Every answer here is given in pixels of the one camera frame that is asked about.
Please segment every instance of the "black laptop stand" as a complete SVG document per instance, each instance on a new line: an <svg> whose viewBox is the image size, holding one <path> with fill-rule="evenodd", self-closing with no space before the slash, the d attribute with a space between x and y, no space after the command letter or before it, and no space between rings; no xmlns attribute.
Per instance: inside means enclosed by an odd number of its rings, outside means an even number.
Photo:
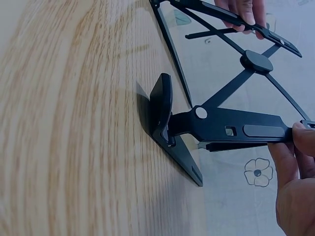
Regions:
<svg viewBox="0 0 315 236"><path fill-rule="evenodd" d="M164 1L166 0L150 0L150 4L172 55L187 100L192 106L185 76L160 9L160 4ZM152 138L199 186L203 185L202 174L180 137L182 134L191 134L198 141L209 143L206 145L206 149L211 152L266 146L268 143L292 142L292 128L287 127L279 116L218 107L254 73L265 76L286 97L304 118L301 122L306 128L315 128L315 122L310 121L303 109L270 75L274 68L269 57L279 48L284 48L302 57L292 43L262 26L250 26L240 16L206 2L200 0L167 1L208 29L208 31L186 35L186 39L217 35L241 54L240 63L244 67L243 72L215 95L202 105L193 107L189 112L172 114L173 92L171 78L168 74L162 73L160 75L150 94L150 132ZM190 10L219 18L237 26L244 25L246 30L255 30L275 44L263 54L244 50L225 36L226 33L236 32L234 29L216 29Z"/></svg>

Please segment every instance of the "hand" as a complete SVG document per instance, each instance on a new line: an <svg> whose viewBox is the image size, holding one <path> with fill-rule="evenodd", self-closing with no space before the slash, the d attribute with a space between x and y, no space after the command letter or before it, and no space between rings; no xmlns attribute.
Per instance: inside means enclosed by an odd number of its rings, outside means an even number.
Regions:
<svg viewBox="0 0 315 236"><path fill-rule="evenodd" d="M277 222L288 236L314 236L315 131L296 123L293 141L268 145L278 176Z"/></svg>
<svg viewBox="0 0 315 236"><path fill-rule="evenodd" d="M257 23L265 28L267 27L264 0L215 0L215 4L221 8L240 15L243 20L251 26ZM234 26L228 22L224 22L224 24L226 27L233 27L237 31L244 31L245 29L244 25ZM259 39L264 38L258 32L256 32L256 36Z"/></svg>

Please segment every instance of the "finger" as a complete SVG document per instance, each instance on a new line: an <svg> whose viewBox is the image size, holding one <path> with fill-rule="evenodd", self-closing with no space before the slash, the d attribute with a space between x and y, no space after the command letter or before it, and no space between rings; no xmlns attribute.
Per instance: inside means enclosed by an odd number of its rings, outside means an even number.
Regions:
<svg viewBox="0 0 315 236"><path fill-rule="evenodd" d="M218 6L218 7L221 7L221 8L223 8L223 9L225 9L225 10L230 10L229 9L229 0L215 0L215 4L216 4L216 6ZM223 21L223 23L225 24L225 26L227 27L227 28L232 28L233 27L233 24L231 24L231 23L229 23L229 22L225 22L225 21Z"/></svg>
<svg viewBox="0 0 315 236"><path fill-rule="evenodd" d="M237 10L240 14L240 16L243 18L243 20L249 24L254 25L255 24L255 18L252 11L252 0L239 0L237 1Z"/></svg>
<svg viewBox="0 0 315 236"><path fill-rule="evenodd" d="M286 144L268 144L268 149L275 162L278 190L298 178L298 165L293 154L293 146Z"/></svg>
<svg viewBox="0 0 315 236"><path fill-rule="evenodd" d="M304 155L297 147L295 147L295 157L300 170L300 176L304 178L315 177L315 160L314 157Z"/></svg>
<svg viewBox="0 0 315 236"><path fill-rule="evenodd" d="M293 141L303 154L315 157L315 130L306 129L297 122L293 125Z"/></svg>
<svg viewBox="0 0 315 236"><path fill-rule="evenodd" d="M238 10L237 10L237 6L236 6L236 1L235 0L229 0L228 1L228 8L229 8L229 10L231 12L233 12L235 14L238 14ZM238 32L242 32L245 29L244 25L241 25L241 26L233 25L232 27L233 27L233 29L235 29Z"/></svg>
<svg viewBox="0 0 315 236"><path fill-rule="evenodd" d="M259 25L266 28L267 24L266 24L265 1L264 0L253 0L252 11L254 14L256 24L259 24ZM256 32L256 36L258 39L264 39L264 37L259 32Z"/></svg>

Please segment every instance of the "flower outline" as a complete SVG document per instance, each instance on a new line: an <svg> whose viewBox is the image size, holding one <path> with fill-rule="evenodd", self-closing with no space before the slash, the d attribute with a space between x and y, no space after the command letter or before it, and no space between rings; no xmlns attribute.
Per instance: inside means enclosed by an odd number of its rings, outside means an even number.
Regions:
<svg viewBox="0 0 315 236"><path fill-rule="evenodd" d="M248 185L264 188L273 178L273 168L268 159L251 159L245 164L244 176Z"/></svg>

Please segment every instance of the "wooden table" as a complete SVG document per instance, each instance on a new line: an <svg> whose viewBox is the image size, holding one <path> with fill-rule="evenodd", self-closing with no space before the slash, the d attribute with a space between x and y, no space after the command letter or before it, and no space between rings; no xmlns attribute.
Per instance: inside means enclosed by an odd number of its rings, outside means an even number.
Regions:
<svg viewBox="0 0 315 236"><path fill-rule="evenodd" d="M140 122L162 72L188 110L149 0L1 1L2 236L206 235L203 188Z"/></svg>

